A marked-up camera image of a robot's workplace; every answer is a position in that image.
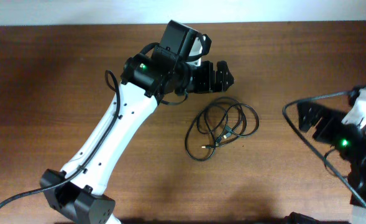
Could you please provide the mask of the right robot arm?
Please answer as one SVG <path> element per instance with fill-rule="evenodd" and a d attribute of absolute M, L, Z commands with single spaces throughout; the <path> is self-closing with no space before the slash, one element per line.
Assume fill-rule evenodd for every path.
<path fill-rule="evenodd" d="M 342 176 L 349 187 L 361 198 L 351 196 L 350 204 L 357 209 L 358 223 L 366 223 L 366 129 L 364 122 L 351 121 L 348 113 L 327 108 L 311 102 L 298 103 L 299 130 L 306 133 L 315 128 L 312 138 L 316 142 L 329 144 L 330 152 L 337 151 L 340 157 L 350 163 L 351 171 Z M 327 159 L 330 152 L 323 155 Z"/>

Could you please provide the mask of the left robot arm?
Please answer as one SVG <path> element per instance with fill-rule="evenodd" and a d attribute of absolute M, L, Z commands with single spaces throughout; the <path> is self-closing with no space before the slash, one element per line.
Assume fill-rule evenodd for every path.
<path fill-rule="evenodd" d="M 61 170 L 42 176 L 40 186 L 52 209 L 75 223 L 117 223 L 116 203 L 105 195 L 109 179 L 164 96 L 224 92 L 233 84 L 226 62 L 203 60 L 210 47 L 207 35 L 170 21 L 160 42 L 127 59 L 109 108 L 82 148 Z"/>

